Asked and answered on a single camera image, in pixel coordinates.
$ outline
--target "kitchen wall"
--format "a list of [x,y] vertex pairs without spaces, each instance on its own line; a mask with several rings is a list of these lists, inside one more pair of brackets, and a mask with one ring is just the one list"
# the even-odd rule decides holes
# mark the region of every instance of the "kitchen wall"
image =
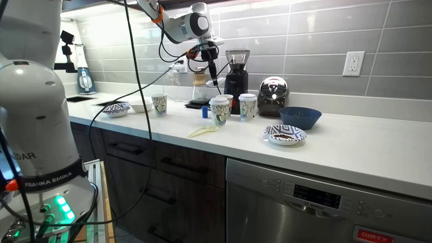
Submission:
[[[432,1],[262,0],[209,8],[214,30],[226,41],[219,68],[227,49],[250,49],[253,89],[281,76],[293,92],[432,99]],[[149,82],[168,68],[157,51],[161,31],[135,11],[133,26],[139,74]],[[135,82],[122,7],[80,18],[79,27],[95,80]],[[195,45],[166,43],[176,54]],[[342,76],[347,51],[366,51],[359,77]],[[161,84],[192,85],[192,76],[170,74]]]

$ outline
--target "blue bowl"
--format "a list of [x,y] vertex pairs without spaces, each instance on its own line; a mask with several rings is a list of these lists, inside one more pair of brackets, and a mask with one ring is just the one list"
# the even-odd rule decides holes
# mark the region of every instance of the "blue bowl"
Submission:
[[322,112],[305,107],[285,107],[280,109],[284,124],[295,126],[301,130],[311,130],[322,117]]

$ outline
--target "plate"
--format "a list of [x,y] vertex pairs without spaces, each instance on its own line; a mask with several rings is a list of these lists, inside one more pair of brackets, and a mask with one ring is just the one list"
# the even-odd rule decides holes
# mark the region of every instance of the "plate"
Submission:
[[288,124],[268,126],[265,140],[280,146],[293,146],[307,139],[307,132]]

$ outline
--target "black appliance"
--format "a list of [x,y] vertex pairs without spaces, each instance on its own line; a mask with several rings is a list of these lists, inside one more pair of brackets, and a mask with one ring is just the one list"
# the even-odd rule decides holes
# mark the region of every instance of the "black appliance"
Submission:
[[230,73],[226,78],[226,95],[232,95],[231,113],[241,113],[239,96],[247,93],[249,74],[245,70],[250,50],[227,50],[227,59],[230,63]]
[[281,77],[268,77],[261,82],[258,112],[261,116],[280,116],[280,109],[288,105],[289,89]]

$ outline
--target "robot label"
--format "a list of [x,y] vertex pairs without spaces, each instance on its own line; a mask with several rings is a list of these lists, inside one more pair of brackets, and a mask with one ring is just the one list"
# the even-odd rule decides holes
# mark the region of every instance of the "robot label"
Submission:
[[22,154],[18,154],[18,153],[14,153],[14,158],[16,161],[26,161],[26,159],[37,159],[37,154],[35,153],[22,153]]

